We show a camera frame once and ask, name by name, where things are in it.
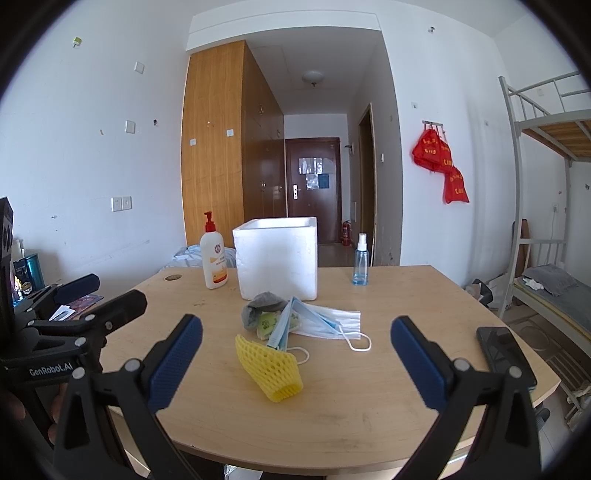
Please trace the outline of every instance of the blue gripper pad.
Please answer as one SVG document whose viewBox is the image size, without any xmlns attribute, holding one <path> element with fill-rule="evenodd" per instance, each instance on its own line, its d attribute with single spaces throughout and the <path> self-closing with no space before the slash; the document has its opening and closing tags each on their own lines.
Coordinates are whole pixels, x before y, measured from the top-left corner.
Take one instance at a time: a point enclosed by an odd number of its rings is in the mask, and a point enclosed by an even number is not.
<svg viewBox="0 0 591 480">
<path fill-rule="evenodd" d="M 430 342 L 408 317 L 392 322 L 390 340 L 425 405 L 441 413 L 447 404 L 447 382 L 430 356 Z"/>
<path fill-rule="evenodd" d="M 158 342 L 146 358 L 144 371 L 149 376 L 148 409 L 152 413 L 167 408 L 203 339 L 201 320 L 185 315 L 168 338 Z"/>
</svg>

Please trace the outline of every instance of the wooden board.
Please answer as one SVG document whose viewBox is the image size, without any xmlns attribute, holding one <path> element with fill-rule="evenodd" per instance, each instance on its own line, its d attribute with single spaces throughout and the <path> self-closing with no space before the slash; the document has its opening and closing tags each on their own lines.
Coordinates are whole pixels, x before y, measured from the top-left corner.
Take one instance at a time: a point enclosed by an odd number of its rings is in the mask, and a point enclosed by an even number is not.
<svg viewBox="0 0 591 480">
<path fill-rule="evenodd" d="M 182 275 L 166 281 L 171 274 Z M 168 434 L 184 450 L 231 465 L 280 473 L 325 475 L 401 466 L 417 448 L 436 412 L 428 410 L 390 344 L 392 319 L 409 315 L 449 357 L 467 358 L 477 369 L 486 361 L 476 340 L 479 326 L 503 326 L 491 312 L 429 266 L 373 267 L 370 284 L 351 285 L 350 268 L 319 268 L 318 305 L 361 311 L 361 328 L 372 338 L 369 352 L 353 352 L 345 341 L 290 335 L 305 347 L 300 366 L 304 390 L 274 404 L 238 362 L 236 335 L 246 301 L 236 271 L 217 290 L 204 285 L 197 268 L 169 268 L 138 286 L 148 299 L 143 317 L 113 332 L 101 353 L 106 371 L 129 358 L 143 358 L 185 313 L 201 318 L 203 343 L 171 406 L 158 413 Z M 517 337 L 535 375 L 537 405 L 559 378 Z M 364 341 L 354 342 L 363 346 Z M 458 449 L 469 445 L 483 408 L 472 414 Z"/>
<path fill-rule="evenodd" d="M 585 124 L 591 131 L 591 121 L 587 120 L 582 121 L 581 123 Z M 543 130 L 548 135 L 554 137 L 576 156 L 583 158 L 591 157 L 591 140 L 583 133 L 576 123 L 565 122 L 562 124 L 543 125 L 540 127 L 540 130 Z M 566 156 L 566 154 L 556 145 L 549 142 L 533 130 L 525 129 L 523 130 L 523 133 L 544 144 L 546 147 L 551 148 L 561 157 Z"/>
<path fill-rule="evenodd" d="M 183 105 L 181 179 L 187 244 L 204 233 L 204 212 L 227 247 L 232 229 L 243 224 L 242 67 L 243 41 L 191 55 Z M 233 129 L 228 137 L 226 130 Z M 191 139 L 196 145 L 191 146 Z"/>
</svg>

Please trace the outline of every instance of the electrical socket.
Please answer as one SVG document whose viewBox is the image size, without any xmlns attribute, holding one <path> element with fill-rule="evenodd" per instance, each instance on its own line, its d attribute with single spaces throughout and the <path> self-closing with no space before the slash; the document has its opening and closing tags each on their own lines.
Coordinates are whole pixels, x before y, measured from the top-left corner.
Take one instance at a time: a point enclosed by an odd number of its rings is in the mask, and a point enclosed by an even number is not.
<svg viewBox="0 0 591 480">
<path fill-rule="evenodd" d="M 121 197 L 111 198 L 111 212 L 120 212 L 122 210 Z"/>
<path fill-rule="evenodd" d="M 121 197 L 121 208 L 131 210 L 131 197 Z"/>
</svg>

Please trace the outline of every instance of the clear plastic bottle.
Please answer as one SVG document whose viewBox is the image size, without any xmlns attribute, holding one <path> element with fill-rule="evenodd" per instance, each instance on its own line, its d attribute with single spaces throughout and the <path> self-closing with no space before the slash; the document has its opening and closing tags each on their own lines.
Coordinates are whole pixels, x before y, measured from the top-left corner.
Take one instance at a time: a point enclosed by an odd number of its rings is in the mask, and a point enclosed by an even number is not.
<svg viewBox="0 0 591 480">
<path fill-rule="evenodd" d="M 355 251 L 355 264 L 353 266 L 353 285 L 368 284 L 368 244 L 367 235 L 359 234 L 357 250 Z"/>
</svg>

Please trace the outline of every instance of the pillow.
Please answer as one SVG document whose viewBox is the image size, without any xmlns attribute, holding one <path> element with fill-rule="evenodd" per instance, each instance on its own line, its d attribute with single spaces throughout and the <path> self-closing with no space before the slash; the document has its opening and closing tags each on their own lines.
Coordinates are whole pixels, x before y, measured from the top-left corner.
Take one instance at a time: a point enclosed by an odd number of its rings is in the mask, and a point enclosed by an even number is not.
<svg viewBox="0 0 591 480">
<path fill-rule="evenodd" d="M 552 264 L 526 268 L 523 276 L 541 283 L 554 296 L 562 295 L 577 284 L 572 275 Z"/>
</svg>

